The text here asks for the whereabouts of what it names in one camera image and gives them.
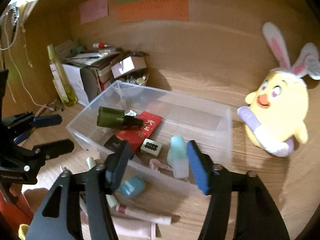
toy eye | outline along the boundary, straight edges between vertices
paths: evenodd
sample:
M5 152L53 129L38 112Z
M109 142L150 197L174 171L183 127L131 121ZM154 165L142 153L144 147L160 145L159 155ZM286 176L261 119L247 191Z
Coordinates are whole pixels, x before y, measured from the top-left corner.
M280 86L276 86L271 91L271 98L276 98L277 96L281 95L282 88Z
M268 83L269 83L268 80L266 80L266 81L263 83L261 92L263 92L264 90L266 90Z

yellow object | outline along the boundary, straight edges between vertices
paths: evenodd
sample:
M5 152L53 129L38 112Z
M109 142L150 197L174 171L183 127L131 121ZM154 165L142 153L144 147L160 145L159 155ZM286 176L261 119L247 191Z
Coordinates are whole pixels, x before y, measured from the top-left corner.
M54 51L53 45L48 45L47 49L49 59L51 61L50 68L53 75L53 84L59 94L59 97L66 106L74 106L78 101L76 93L69 83L66 72L64 71L60 60Z
M29 226L26 224L21 224L18 230L18 236L21 240L26 240L26 235L28 232Z
M299 143L308 141L303 122L308 112L308 91L303 80L294 74L270 72L260 88L246 96L245 102L261 124L280 142L292 135ZM247 125L245 129L250 141L261 147Z

transparent plastic box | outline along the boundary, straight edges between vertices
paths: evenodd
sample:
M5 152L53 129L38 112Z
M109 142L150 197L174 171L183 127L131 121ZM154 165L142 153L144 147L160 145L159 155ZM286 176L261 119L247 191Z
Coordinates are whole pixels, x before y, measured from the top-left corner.
M213 162L220 163L227 169L232 168L232 118L231 109L227 105L183 93L117 81L97 96L67 126L83 149L98 151L106 156L112 152L103 145L117 131L96 125L100 106L124 109L126 113L130 110L138 114L146 111L163 117L149 137L163 144L159 155L162 156L159 158L162 162L166 160L171 137L182 136L185 142L195 140L201 152L208 154ZM142 165L130 160L126 173L137 174L157 186L168 187L184 195L201 194L195 184L151 170L147 163Z

purple fabric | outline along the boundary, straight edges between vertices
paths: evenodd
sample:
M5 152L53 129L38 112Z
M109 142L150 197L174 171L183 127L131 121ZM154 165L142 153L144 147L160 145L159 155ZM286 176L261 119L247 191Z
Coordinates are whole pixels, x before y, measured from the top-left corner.
M256 118L254 113L250 110L248 106L242 106L237 110L237 114L242 119L242 121L249 126L252 132L261 125L259 120Z
M260 121L254 115L254 113L250 110L248 106L241 106L237 110L238 116L241 120L250 128L252 132L261 125ZM289 153L294 150L294 138L291 136L289 139L284 141L289 146Z

red tea packet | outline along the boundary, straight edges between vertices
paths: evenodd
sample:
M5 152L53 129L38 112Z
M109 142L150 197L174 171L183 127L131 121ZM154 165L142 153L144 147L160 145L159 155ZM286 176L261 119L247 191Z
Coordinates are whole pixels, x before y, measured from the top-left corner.
M132 152L136 152L143 141L148 138L153 130L159 125L162 117L159 115L142 112L138 119L143 120L143 126L139 130L122 130L116 136L122 141L127 140L130 144Z

